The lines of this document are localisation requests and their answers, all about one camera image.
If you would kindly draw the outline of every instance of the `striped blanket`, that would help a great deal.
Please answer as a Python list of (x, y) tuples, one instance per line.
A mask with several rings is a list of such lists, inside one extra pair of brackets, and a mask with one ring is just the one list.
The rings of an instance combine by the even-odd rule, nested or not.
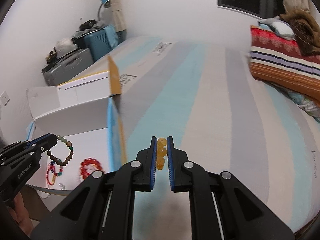
[[(320, 124), (254, 80), (242, 52), (141, 36), (111, 55), (128, 160), (153, 135), (171, 135), (207, 171), (231, 171), (293, 231), (318, 213)], [(88, 71), (103, 70), (106, 60)], [(133, 239), (191, 239), (188, 194), (170, 192), (167, 163), (153, 192), (137, 192), (134, 210)]]

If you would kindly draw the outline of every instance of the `bed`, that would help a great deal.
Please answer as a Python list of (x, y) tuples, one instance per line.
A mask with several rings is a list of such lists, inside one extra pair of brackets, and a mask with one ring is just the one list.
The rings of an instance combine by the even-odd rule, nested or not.
[[(252, 78), (244, 52), (140, 36), (110, 54), (123, 90), (128, 160), (152, 136), (173, 136), (207, 171), (231, 171), (292, 231), (318, 214), (320, 124)], [(153, 192), (136, 194), (133, 239), (191, 239), (188, 194), (170, 192), (167, 170), (166, 163), (156, 172)]]

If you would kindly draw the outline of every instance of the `white wall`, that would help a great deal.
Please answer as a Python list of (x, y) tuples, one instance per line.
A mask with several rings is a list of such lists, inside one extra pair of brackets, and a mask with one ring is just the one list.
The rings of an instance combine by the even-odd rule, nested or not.
[(41, 69), (56, 42), (95, 19), (99, 0), (16, 0), (0, 26), (0, 94), (11, 100), (1, 108), (4, 140), (25, 140), (31, 115), (28, 87), (44, 86)]
[(217, 0), (122, 0), (128, 36), (207, 41), (249, 51), (257, 19), (217, 8)]

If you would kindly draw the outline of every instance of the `human hand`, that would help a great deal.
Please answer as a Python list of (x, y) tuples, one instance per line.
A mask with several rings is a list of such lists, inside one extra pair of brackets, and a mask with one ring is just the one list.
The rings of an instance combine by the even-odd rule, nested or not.
[(30, 236), (31, 231), (33, 230), (33, 225), (29, 217), (29, 212), (24, 207), (23, 198), (20, 192), (16, 195), (13, 202), (14, 209), (8, 207), (8, 211), (12, 218), (18, 223), (21, 230), (27, 236)]

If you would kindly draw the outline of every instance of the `cardboard box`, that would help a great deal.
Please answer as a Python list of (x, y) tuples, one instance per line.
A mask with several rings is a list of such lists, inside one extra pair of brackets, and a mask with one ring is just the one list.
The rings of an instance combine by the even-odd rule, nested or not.
[[(72, 142), (73, 158), (63, 167), (61, 176), (48, 170), (51, 159), (43, 153), (40, 169), (28, 185), (47, 193), (66, 195), (83, 180), (80, 174), (84, 159), (95, 158), (105, 173), (119, 169), (126, 163), (122, 123), (112, 95), (120, 94), (119, 74), (109, 56), (109, 70), (75, 78), (58, 87), (38, 87), (27, 90), (33, 122), (28, 127), (28, 140), (47, 133), (61, 135)], [(58, 141), (51, 149), (62, 161), (70, 150)], [(91, 173), (96, 169), (87, 166)]]

